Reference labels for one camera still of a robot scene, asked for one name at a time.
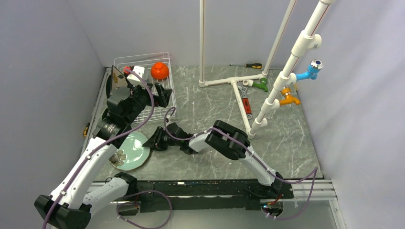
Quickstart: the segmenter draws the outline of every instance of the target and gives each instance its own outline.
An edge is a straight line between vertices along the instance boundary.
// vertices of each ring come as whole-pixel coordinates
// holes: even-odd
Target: blue faucet
[[[316,80],[318,72],[323,68],[323,64],[320,60],[312,60],[308,65],[308,70],[305,73],[297,74],[297,81],[312,79]]]

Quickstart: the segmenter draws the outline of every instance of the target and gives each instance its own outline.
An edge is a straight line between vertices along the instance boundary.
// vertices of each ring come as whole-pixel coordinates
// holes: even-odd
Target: ceramic plate
[[[134,131],[128,135],[116,153],[119,162],[110,163],[117,169],[129,171],[143,165],[149,157],[150,148],[142,147],[148,140],[141,132]]]

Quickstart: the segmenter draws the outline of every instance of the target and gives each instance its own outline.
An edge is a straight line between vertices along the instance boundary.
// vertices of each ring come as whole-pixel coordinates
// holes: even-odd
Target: white pvc pipe
[[[318,27],[320,20],[325,15],[326,10],[328,9],[329,5],[332,4],[333,2],[334,2],[334,0],[320,0],[318,2],[314,12],[312,13],[311,18],[309,19],[309,21],[307,23],[307,26],[305,27],[305,30],[303,31],[303,33],[306,36],[312,37],[315,34],[315,30]],[[275,80],[273,89],[271,90],[271,92],[267,98],[267,101],[270,104],[274,103],[274,100],[276,99],[276,96],[280,92],[280,89],[282,88],[283,84],[287,83],[289,81],[290,74],[293,71],[295,65],[297,64],[298,59],[308,49],[308,47],[305,47],[305,46],[308,46],[308,43],[303,42],[302,32],[301,32],[300,36],[297,39],[297,42],[294,44],[294,47],[291,50],[292,53],[291,53],[286,65],[284,66],[283,71],[278,75],[277,79]],[[301,54],[299,54],[299,56],[295,56],[295,55],[293,55],[294,48],[296,48],[296,50],[301,50],[301,51],[304,50],[304,51]],[[263,103],[263,107],[268,107],[268,106],[269,106],[269,104],[267,104],[266,102]],[[262,123],[265,116],[266,116],[266,113],[260,111],[260,113],[257,116],[257,118],[255,119],[255,121],[257,121],[258,123]],[[248,135],[254,136],[256,133],[256,130],[259,127],[260,127],[260,125],[252,125],[252,128],[250,129],[250,132],[248,133]]]
[[[305,27],[305,32],[308,36],[314,35],[317,26],[320,24],[320,20],[329,6],[330,4],[323,3],[321,0],[318,2],[311,18],[307,23],[307,26]]]
[[[200,0],[200,87],[204,86],[204,0]]]
[[[229,77],[225,79],[220,79],[220,80],[210,80],[210,81],[205,81],[204,86],[211,86],[211,85],[218,85],[218,84],[223,84],[223,83],[231,83],[232,80],[235,80],[236,82],[243,81],[243,80],[258,80],[263,78],[262,74],[257,74],[257,75],[249,75],[249,76],[236,76],[236,77]]]
[[[281,22],[280,28],[278,29],[276,39],[274,40],[273,47],[271,48],[265,68],[263,69],[263,72],[262,72],[263,76],[267,76],[267,74],[268,74],[268,69],[270,68],[271,62],[273,61],[274,55],[276,54],[278,45],[280,44],[280,41],[281,41],[281,37],[283,36],[284,30],[287,26],[288,20],[290,19],[292,10],[294,9],[296,2],[297,2],[297,0],[290,0],[290,3],[288,4],[286,14],[284,14],[283,21]]]
[[[243,120],[243,124],[245,125],[246,133],[248,133],[250,131],[249,119],[247,119],[245,107],[243,106],[242,98],[240,96],[237,83],[236,83],[235,80],[232,80],[231,84],[232,84],[232,87],[233,87],[234,92],[235,92],[236,101],[238,102],[239,110],[240,110],[241,115],[242,115],[242,120]]]

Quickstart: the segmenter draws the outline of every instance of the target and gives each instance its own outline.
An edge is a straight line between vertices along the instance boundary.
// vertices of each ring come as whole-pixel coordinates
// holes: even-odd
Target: gray wall
[[[103,68],[64,0],[0,2],[0,228],[39,228],[34,201],[79,158]]]
[[[199,0],[68,0],[104,66],[120,56],[169,52],[199,63]],[[206,64],[266,63],[288,0],[206,0]],[[298,0],[273,66],[284,65],[317,0]]]
[[[338,0],[309,51],[325,67],[299,82],[299,96],[325,176],[350,229],[405,224],[404,36],[402,0]]]

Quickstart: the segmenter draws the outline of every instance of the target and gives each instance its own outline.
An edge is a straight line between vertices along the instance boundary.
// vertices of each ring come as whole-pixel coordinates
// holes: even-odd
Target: gray marble surface
[[[184,131],[203,131],[218,119],[244,130],[230,84],[200,88],[198,66],[172,66],[171,70],[177,102],[176,117],[172,121]],[[205,69],[206,80],[258,73],[260,71],[257,69],[232,66],[207,66]],[[274,70],[269,72],[269,89],[272,88],[278,73],[279,71]],[[292,90],[294,96],[297,96],[295,90]],[[258,115],[268,93],[254,87],[248,89],[253,119]],[[163,120],[149,122],[139,131],[149,138],[156,127],[162,124]],[[319,166],[300,105],[285,105],[271,113],[268,116],[268,126],[256,132],[251,144],[262,159],[284,178],[304,177],[314,167]],[[119,170],[107,162],[96,181],[104,181],[118,172]],[[138,180],[255,178],[241,163],[227,159],[214,149],[206,149],[189,156],[175,146],[169,147],[165,152],[151,152],[144,165],[129,173]],[[322,173],[318,172],[317,177],[322,177]]]

